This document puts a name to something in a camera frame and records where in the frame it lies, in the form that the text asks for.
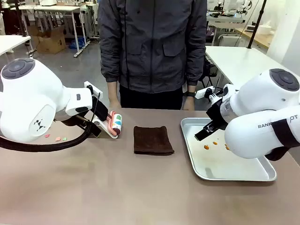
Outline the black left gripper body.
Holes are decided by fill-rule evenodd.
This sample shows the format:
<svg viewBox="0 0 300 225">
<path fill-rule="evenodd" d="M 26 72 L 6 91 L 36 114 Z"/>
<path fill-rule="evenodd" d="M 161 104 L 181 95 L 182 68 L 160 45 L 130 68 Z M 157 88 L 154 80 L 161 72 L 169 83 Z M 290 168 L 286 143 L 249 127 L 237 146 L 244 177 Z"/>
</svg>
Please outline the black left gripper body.
<svg viewBox="0 0 300 225">
<path fill-rule="evenodd" d="M 108 108 L 96 97 L 93 98 L 93 112 L 100 120 L 106 120 L 108 117 Z"/>
</svg>

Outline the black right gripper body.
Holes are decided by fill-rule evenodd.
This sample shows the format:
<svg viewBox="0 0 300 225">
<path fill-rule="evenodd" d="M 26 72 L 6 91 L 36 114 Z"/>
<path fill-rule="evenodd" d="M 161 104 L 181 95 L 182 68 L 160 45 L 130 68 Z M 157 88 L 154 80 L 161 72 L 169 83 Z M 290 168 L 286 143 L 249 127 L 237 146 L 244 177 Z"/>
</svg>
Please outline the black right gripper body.
<svg viewBox="0 0 300 225">
<path fill-rule="evenodd" d="M 228 123 L 224 120 L 221 115 L 220 107 L 222 104 L 222 100 L 218 100 L 207 110 L 206 114 L 214 122 L 215 128 L 226 128 Z"/>
</svg>

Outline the person's left hand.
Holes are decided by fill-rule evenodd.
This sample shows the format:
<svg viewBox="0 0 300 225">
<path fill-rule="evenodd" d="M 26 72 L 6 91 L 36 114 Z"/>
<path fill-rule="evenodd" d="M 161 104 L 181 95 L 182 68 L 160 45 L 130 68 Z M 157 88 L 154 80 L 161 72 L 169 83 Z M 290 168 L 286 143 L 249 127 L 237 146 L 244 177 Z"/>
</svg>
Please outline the person's left hand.
<svg viewBox="0 0 300 225">
<path fill-rule="evenodd" d="M 183 110 L 187 110 L 187 111 L 194 111 L 195 110 L 194 97 L 186 97 L 185 103 L 183 105 Z"/>
</svg>

